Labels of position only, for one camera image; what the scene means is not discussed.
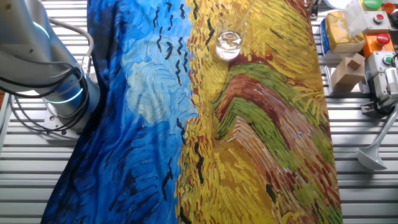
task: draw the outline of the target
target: small cardboard box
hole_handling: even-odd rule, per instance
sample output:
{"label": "small cardboard box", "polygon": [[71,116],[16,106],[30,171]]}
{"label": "small cardboard box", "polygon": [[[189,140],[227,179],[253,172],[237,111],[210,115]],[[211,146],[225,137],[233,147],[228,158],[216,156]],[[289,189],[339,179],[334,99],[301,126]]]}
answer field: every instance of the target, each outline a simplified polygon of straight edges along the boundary
{"label": "small cardboard box", "polygon": [[354,57],[346,57],[337,66],[330,77],[333,91],[348,93],[356,84],[365,78],[365,58],[359,54]]}

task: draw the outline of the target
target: van gogh painting fabric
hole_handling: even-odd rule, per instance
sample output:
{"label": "van gogh painting fabric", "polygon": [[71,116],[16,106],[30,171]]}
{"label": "van gogh painting fabric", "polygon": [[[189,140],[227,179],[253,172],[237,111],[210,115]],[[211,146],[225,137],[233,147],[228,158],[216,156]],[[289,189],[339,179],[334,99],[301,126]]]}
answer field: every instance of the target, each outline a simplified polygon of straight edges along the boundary
{"label": "van gogh painting fabric", "polygon": [[89,0],[101,102],[42,223],[342,223],[302,0]]}

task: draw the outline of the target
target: water in glass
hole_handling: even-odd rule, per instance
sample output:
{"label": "water in glass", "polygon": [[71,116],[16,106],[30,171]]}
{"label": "water in glass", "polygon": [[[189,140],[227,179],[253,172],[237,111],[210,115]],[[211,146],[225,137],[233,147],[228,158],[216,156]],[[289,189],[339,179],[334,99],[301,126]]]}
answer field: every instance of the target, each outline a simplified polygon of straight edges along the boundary
{"label": "water in glass", "polygon": [[217,37],[216,53],[224,60],[234,59],[242,48],[242,38],[239,33],[227,30]]}

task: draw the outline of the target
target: glass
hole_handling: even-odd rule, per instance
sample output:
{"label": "glass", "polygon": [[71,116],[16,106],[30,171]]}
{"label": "glass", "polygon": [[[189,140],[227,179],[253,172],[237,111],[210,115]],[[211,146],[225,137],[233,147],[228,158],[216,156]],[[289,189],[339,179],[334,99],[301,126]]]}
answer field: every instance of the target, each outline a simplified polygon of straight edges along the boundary
{"label": "glass", "polygon": [[235,14],[227,14],[218,20],[216,27],[218,56],[224,60],[231,60],[239,55],[247,26],[246,21]]}

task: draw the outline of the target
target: orange device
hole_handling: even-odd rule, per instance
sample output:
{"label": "orange device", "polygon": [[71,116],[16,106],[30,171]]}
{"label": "orange device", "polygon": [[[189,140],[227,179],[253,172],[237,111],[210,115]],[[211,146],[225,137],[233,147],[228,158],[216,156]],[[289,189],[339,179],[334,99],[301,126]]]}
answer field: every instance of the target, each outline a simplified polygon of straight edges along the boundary
{"label": "orange device", "polygon": [[390,34],[365,34],[365,40],[366,44],[363,47],[363,54],[366,58],[372,55],[373,52],[395,52]]}

